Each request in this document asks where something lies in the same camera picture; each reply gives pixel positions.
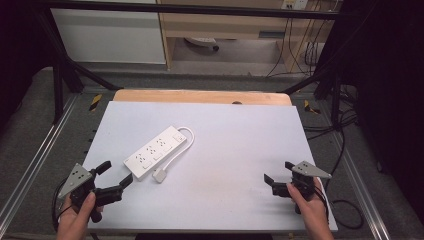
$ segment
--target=metal bracket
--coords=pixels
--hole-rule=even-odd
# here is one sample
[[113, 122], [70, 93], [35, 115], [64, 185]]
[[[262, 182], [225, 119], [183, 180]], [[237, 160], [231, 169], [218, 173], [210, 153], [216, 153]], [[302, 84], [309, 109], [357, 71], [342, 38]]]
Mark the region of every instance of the metal bracket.
[[60, 190], [58, 198], [63, 198], [64, 196], [66, 196], [66, 194], [72, 192], [73, 190], [81, 186], [83, 183], [90, 180], [92, 177], [93, 176], [89, 171], [85, 170], [85, 168], [83, 168], [78, 163], [75, 164], [75, 167], [72, 169], [71, 174], [69, 174], [68, 179]]
[[315, 167], [314, 165], [308, 163], [307, 161], [303, 161], [291, 169], [293, 172], [300, 173], [304, 176], [308, 177], [320, 177], [320, 178], [328, 178], [330, 179], [332, 176], [329, 173], [324, 172], [323, 170]]

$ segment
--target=aluminum rail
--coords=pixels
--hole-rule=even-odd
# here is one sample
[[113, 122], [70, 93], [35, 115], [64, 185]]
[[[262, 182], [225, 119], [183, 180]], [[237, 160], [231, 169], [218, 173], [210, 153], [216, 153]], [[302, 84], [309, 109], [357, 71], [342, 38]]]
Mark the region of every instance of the aluminum rail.
[[[331, 125], [330, 120], [330, 110], [328, 109], [326, 103], [322, 101], [318, 102], [321, 112], [325, 121]], [[332, 133], [337, 148], [341, 150], [342, 146], [342, 137], [340, 133]], [[384, 224], [380, 213], [377, 210], [377, 207], [368, 191], [368, 188], [362, 180], [362, 177], [356, 168], [355, 162], [352, 159], [349, 150], [345, 148], [343, 154], [343, 166], [345, 167], [346, 174], [348, 175], [350, 182], [352, 184], [353, 190], [355, 191], [358, 202], [361, 205], [362, 211], [365, 218], [367, 219], [368, 225], [371, 229], [371, 232], [374, 235], [374, 238], [377, 240], [390, 240], [389, 232], [387, 231], [386, 225]]]
[[73, 108], [78, 99], [79, 94], [73, 94], [67, 101], [64, 107], [64, 114], [59, 119], [59, 121], [53, 125], [29, 164], [27, 170], [19, 181], [18, 185], [15, 187], [12, 195], [7, 200], [6, 204], [3, 206], [3, 209], [0, 212], [0, 239], [3, 238], [3, 235], [6, 233], [7, 228], [12, 222], [13, 217], [21, 206], [26, 194], [28, 193], [32, 183], [37, 177], [38, 172], [43, 166], [44, 161], [46, 160], [50, 150], [52, 149], [54, 143], [56, 142], [57, 137], [65, 126]]

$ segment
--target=gray carpet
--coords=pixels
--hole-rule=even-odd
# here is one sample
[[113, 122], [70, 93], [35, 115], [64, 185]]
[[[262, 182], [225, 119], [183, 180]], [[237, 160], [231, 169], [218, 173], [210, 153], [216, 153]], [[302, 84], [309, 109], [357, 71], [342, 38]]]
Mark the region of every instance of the gray carpet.
[[[205, 90], [256, 90], [274, 92], [287, 88], [295, 79], [265, 79], [259, 77], [224, 77], [224, 76], [185, 76], [170, 74], [113, 74], [102, 75], [108, 81], [127, 88], [168, 88], [168, 89], [205, 89]], [[86, 83], [96, 87], [91, 81]], [[292, 97], [298, 107], [301, 121], [307, 126], [325, 126], [320, 114], [305, 112], [304, 98], [314, 102], [311, 85], [301, 94]], [[88, 108], [96, 93], [83, 93], [79, 96], [68, 123], [56, 140], [48, 158], [26, 195], [7, 233], [54, 234], [51, 217], [51, 195], [56, 185], [75, 163], [82, 163], [85, 151], [89, 150], [90, 141], [105, 111], [106, 104], [113, 97], [113, 92], [103, 93], [103, 97], [94, 112]], [[41, 145], [53, 120], [53, 91], [51, 74], [42, 72], [24, 99], [22, 108], [12, 117], [0, 136], [0, 203], [3, 206], [13, 192], [20, 176]], [[367, 183], [369, 191], [378, 207], [386, 227], [393, 239], [424, 239], [424, 228], [409, 207], [391, 176], [378, 173], [375, 160], [367, 147], [360, 126], [351, 125], [345, 129], [346, 143], [360, 173]], [[325, 135], [309, 142], [317, 165], [330, 171], [338, 157], [331, 135]], [[329, 186], [330, 200], [346, 199], [357, 204], [355, 193], [343, 164], [339, 166]], [[333, 209], [337, 218], [348, 224], [358, 222], [356, 212], [348, 206], [337, 205]], [[358, 230], [346, 229], [339, 225], [335, 233], [338, 239], [373, 239], [368, 224]]]

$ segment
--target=white cable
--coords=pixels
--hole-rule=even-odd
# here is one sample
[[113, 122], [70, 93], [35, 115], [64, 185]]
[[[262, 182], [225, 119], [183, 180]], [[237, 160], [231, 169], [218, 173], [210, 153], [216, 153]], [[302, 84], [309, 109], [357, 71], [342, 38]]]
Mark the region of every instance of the white cable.
[[336, 0], [336, 5], [334, 5], [334, 8], [333, 8], [333, 10], [332, 10], [333, 12], [334, 12], [334, 11], [336, 11], [337, 4], [339, 4], [339, 0]]
[[193, 144], [193, 142], [194, 142], [194, 133], [193, 133], [193, 131], [191, 131], [191, 129], [190, 128], [187, 128], [187, 127], [180, 127], [180, 128], [177, 128], [177, 130], [178, 131], [180, 131], [180, 130], [187, 130], [187, 131], [189, 131], [190, 133], [191, 133], [191, 141], [190, 141], [190, 143], [188, 144], [188, 146], [186, 147], [186, 148], [184, 148], [183, 150], [181, 150], [177, 155], [175, 155], [171, 160], [169, 160], [168, 161], [168, 163], [165, 165], [165, 167], [163, 167], [162, 169], [165, 171], [166, 170], [166, 168], [169, 166], [169, 164], [171, 164], [171, 162], [175, 159], [175, 158], [177, 158], [181, 153], [183, 153], [183, 152], [185, 152], [187, 149], [189, 149], [190, 147], [191, 147], [191, 145]]

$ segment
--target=black fabric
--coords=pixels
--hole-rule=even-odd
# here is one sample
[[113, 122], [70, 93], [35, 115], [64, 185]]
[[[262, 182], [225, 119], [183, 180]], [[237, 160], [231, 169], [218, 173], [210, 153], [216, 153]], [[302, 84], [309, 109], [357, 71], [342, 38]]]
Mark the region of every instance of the black fabric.
[[[351, 43], [355, 51], [343, 69], [342, 81], [357, 87], [358, 115], [376, 158], [424, 223], [421, 4], [417, 0], [379, 1]], [[341, 46], [335, 40], [328, 43], [333, 45], [327, 49]], [[328, 56], [323, 53], [320, 61]]]
[[48, 41], [27, 1], [0, 3], [0, 129], [15, 112], [32, 76], [52, 65]]

